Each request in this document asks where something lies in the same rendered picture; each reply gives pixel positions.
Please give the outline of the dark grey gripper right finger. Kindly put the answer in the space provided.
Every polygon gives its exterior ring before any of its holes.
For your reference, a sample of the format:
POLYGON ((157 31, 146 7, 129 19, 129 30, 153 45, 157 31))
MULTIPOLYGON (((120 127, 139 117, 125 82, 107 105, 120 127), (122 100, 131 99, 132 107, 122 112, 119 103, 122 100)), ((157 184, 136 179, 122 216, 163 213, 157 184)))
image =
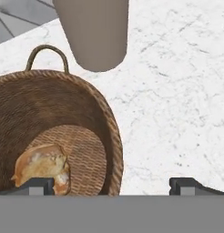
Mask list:
POLYGON ((222 191, 203 186, 193 177, 172 177, 169 186, 171 196, 224 195, 222 191))

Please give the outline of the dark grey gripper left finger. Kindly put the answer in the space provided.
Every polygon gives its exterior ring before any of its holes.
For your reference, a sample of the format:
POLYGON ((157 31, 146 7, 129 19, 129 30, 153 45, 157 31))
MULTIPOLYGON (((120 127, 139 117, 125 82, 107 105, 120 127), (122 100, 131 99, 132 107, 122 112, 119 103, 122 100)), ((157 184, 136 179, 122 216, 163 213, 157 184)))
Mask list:
POLYGON ((3 195, 27 195, 27 196, 53 196, 54 179, 51 177, 33 177, 26 181, 21 187, 14 187, 1 191, 3 195))

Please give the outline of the golden crusty bread piece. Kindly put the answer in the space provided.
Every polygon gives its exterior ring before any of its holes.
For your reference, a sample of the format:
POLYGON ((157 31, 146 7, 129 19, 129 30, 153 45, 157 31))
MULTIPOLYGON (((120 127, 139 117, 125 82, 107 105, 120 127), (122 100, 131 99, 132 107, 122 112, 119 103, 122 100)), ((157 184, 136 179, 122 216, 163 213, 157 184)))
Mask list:
POLYGON ((25 151, 15 162, 11 179, 21 187, 33 177, 51 177, 56 195, 64 196, 70 191, 70 166, 64 149, 57 144, 45 144, 25 151))

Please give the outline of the brown woven wicker basket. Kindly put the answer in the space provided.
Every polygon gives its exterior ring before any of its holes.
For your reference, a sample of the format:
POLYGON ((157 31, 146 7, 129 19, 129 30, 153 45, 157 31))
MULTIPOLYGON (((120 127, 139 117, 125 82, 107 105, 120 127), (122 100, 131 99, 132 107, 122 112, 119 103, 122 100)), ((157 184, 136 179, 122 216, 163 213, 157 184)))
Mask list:
POLYGON ((118 195, 123 149, 105 98, 68 70, 0 76, 0 192, 12 189, 16 160, 29 148, 61 146, 70 166, 69 196, 118 195))

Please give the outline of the taupe rounded stool seat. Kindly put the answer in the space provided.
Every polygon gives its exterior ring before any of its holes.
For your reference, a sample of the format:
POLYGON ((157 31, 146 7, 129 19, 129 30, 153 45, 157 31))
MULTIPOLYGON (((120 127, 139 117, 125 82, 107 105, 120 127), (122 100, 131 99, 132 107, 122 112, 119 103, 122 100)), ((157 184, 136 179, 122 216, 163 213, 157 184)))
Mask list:
POLYGON ((76 62, 105 72, 127 54, 129 0, 53 0, 76 62))

